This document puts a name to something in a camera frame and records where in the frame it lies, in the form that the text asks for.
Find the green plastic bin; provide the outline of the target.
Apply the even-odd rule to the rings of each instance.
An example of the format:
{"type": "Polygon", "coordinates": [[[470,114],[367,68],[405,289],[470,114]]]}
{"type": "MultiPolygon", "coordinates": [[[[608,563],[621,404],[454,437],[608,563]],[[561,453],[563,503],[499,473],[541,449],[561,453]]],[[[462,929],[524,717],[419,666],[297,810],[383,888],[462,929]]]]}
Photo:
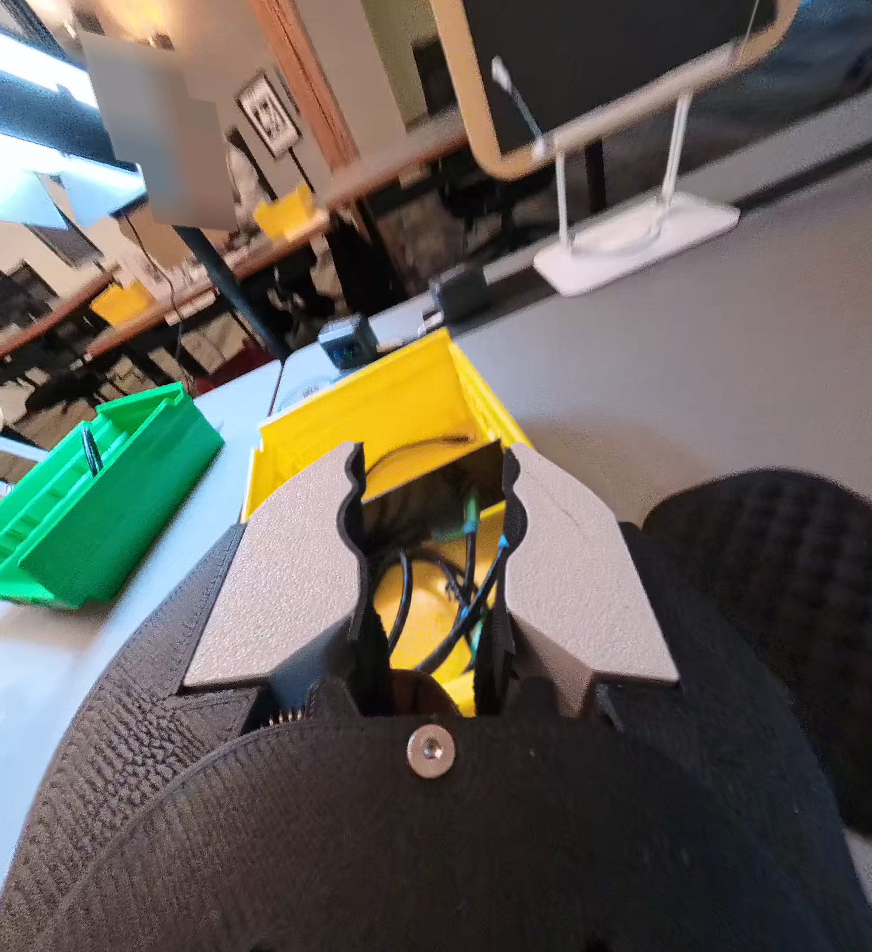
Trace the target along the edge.
{"type": "Polygon", "coordinates": [[[0,499],[0,599],[111,600],[224,441],[181,383],[97,407],[0,499]]]}

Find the black sheet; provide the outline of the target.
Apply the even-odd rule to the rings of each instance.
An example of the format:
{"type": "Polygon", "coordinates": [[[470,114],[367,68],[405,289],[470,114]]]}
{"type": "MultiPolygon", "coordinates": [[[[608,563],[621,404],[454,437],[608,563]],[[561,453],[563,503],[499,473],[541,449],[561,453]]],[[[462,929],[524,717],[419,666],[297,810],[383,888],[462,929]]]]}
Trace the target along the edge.
{"type": "Polygon", "coordinates": [[[463,9],[501,153],[533,135],[492,79],[494,58],[547,133],[766,29],[777,15],[771,1],[465,1],[463,9]]]}

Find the wooden book stand white base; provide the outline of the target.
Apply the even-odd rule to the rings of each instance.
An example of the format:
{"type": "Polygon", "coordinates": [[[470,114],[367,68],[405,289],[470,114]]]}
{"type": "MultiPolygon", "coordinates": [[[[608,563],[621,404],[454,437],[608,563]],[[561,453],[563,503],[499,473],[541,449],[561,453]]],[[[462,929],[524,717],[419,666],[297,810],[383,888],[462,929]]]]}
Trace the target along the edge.
{"type": "Polygon", "coordinates": [[[492,79],[514,101],[533,135],[531,143],[508,153],[501,153],[497,142],[463,2],[431,2],[467,144],[478,165],[495,179],[505,181],[522,179],[548,165],[554,167],[558,238],[536,253],[533,264],[561,296],[578,296],[604,287],[736,227],[738,208],[677,188],[687,116],[697,93],[756,65],[785,37],[800,4],[775,2],[776,19],[766,29],[748,31],[741,40],[680,65],[641,89],[547,133],[540,130],[501,59],[494,58],[492,79]],[[572,230],[565,196],[566,159],[670,107],[674,115],[668,160],[656,195],[572,230]]]}

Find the small yellow bin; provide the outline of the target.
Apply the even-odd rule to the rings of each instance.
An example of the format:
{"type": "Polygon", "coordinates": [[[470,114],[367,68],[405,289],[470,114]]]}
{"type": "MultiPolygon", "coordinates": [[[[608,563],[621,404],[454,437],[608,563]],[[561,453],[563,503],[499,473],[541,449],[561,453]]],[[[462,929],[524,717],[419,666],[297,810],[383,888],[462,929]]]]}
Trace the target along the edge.
{"type": "Polygon", "coordinates": [[[276,200],[258,203],[252,214],[259,230],[276,242],[308,228],[317,211],[311,188],[302,182],[276,200]]]}
{"type": "Polygon", "coordinates": [[[109,327],[120,327],[155,304],[151,291],[140,281],[126,286],[112,283],[89,303],[89,308],[109,327]]]}

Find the yellow plastic bin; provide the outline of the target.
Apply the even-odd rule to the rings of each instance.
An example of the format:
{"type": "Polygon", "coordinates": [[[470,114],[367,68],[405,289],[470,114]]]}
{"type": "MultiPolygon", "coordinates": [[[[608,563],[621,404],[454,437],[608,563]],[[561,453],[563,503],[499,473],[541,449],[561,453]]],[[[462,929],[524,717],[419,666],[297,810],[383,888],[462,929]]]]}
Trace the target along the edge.
{"type": "Polygon", "coordinates": [[[485,585],[505,536],[503,455],[527,437],[464,352],[436,331],[335,382],[288,387],[259,427],[242,520],[277,487],[341,443],[363,447],[361,542],[370,609],[389,660],[426,669],[460,712],[477,712],[476,652],[497,583],[485,585]]]}

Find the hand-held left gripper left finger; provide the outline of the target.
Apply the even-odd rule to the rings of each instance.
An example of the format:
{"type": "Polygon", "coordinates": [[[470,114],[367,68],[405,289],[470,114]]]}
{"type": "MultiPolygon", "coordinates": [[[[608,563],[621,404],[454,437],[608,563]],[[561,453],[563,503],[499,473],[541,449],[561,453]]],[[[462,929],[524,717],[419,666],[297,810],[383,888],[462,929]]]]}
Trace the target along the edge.
{"type": "Polygon", "coordinates": [[[262,684],[352,618],[358,554],[341,524],[363,447],[341,443],[270,494],[244,532],[185,673],[185,688],[262,684]]]}

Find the framed marker poster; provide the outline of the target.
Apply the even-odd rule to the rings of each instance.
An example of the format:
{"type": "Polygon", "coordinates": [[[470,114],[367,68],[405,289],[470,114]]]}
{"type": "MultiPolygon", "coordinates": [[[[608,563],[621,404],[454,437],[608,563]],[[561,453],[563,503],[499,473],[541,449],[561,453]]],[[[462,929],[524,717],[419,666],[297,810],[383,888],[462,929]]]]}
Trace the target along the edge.
{"type": "Polygon", "coordinates": [[[235,102],[274,160],[287,156],[298,145],[299,125],[263,69],[238,90],[235,102]]]}

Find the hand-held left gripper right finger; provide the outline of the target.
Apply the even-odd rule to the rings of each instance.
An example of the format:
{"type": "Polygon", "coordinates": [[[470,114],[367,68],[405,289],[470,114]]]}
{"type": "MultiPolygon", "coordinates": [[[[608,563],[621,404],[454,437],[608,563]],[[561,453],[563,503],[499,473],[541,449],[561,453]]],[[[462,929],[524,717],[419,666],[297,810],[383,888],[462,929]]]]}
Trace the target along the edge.
{"type": "Polygon", "coordinates": [[[596,685],[673,687],[680,673],[609,506],[536,449],[512,445],[504,604],[517,657],[580,716],[596,685]]]}

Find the dark grey box blue label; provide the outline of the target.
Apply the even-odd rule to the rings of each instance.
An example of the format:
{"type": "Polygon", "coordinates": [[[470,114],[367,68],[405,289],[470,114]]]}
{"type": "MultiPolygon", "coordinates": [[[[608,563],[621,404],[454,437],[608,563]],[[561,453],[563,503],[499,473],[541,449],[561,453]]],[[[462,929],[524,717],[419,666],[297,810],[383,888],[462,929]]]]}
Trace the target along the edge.
{"type": "Polygon", "coordinates": [[[317,343],[341,373],[363,368],[381,355],[370,320],[362,314],[327,321],[318,333],[317,343]]]}

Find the black light stand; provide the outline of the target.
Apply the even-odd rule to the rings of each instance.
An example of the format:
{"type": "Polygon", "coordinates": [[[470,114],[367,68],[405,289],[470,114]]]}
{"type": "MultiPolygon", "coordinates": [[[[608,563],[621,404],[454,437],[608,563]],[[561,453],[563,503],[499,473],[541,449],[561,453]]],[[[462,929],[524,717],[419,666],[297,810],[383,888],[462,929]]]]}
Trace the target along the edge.
{"type": "Polygon", "coordinates": [[[265,320],[263,313],[247,297],[237,276],[204,232],[188,226],[173,225],[171,228],[204,267],[208,279],[218,292],[228,299],[232,309],[253,329],[263,347],[274,358],[282,362],[286,361],[291,353],[286,339],[274,332],[274,328],[265,320]]]}

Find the dark grey power box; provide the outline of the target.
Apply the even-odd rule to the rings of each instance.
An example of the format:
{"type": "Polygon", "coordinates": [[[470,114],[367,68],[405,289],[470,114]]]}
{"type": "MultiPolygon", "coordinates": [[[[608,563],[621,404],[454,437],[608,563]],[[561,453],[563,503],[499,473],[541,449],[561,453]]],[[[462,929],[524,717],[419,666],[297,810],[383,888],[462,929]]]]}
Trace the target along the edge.
{"type": "Polygon", "coordinates": [[[460,264],[434,276],[430,295],[446,325],[466,322],[493,304],[484,269],[471,264],[460,264]]]}

